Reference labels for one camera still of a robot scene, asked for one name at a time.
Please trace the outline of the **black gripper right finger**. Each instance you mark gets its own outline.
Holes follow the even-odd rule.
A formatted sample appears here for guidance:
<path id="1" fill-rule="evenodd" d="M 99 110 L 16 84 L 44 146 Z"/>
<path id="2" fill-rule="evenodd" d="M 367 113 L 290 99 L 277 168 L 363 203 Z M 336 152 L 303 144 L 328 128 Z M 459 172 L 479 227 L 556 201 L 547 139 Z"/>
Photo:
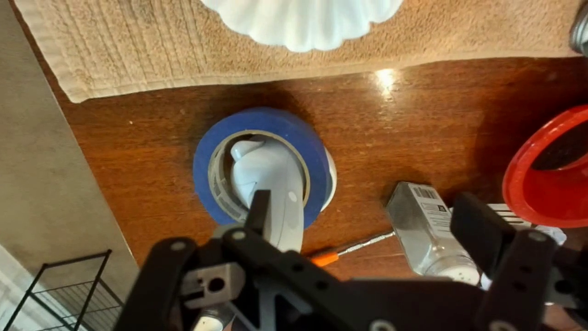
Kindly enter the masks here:
<path id="1" fill-rule="evenodd" d="M 475 331 L 541 331 L 554 303 L 588 323 L 586 249 L 560 246 L 534 227 L 516 229 L 472 192 L 453 198 L 450 231 L 490 277 L 475 310 Z"/>

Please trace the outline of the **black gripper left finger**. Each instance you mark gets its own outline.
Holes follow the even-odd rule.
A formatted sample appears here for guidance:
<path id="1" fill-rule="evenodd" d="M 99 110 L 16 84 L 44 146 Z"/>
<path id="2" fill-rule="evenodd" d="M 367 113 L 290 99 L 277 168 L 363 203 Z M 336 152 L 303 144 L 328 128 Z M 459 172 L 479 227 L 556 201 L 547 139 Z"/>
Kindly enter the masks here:
<path id="1" fill-rule="evenodd" d="M 157 240 L 113 331 L 343 331 L 339 281 L 260 235 L 268 201 L 270 192 L 257 190 L 246 222 L 203 246 Z"/>

